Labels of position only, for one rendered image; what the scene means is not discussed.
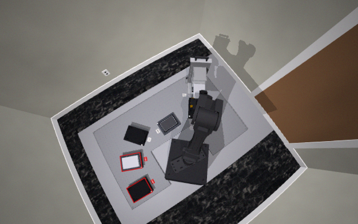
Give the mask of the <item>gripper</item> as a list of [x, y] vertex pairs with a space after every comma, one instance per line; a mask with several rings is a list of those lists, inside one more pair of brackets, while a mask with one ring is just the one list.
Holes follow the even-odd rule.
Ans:
[[191, 98], [190, 100], [190, 107], [193, 109], [196, 109], [196, 100], [198, 100], [198, 98]]

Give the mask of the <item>white microplate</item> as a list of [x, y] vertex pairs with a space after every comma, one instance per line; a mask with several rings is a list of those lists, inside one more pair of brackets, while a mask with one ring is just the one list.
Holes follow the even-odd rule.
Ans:
[[123, 165], [123, 169], [139, 167], [140, 163], [139, 163], [138, 155], [122, 158], [122, 165]]

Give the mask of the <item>dark grey shelf rack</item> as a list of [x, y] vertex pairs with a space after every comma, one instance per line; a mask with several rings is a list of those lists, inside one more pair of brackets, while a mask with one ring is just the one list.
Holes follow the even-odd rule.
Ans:
[[194, 83], [206, 84], [207, 73], [211, 63], [191, 62], [188, 76], [188, 94], [193, 94], [192, 87]]

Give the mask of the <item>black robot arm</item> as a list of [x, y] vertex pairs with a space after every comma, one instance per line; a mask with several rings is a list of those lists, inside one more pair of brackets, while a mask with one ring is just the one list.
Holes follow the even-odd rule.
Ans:
[[206, 158], [201, 146], [212, 131], [218, 130], [223, 107], [223, 100], [217, 98], [212, 100], [212, 98], [207, 91], [200, 90], [191, 122], [194, 125], [193, 137], [188, 141], [187, 146], [184, 146], [182, 156], [170, 162], [176, 174]]

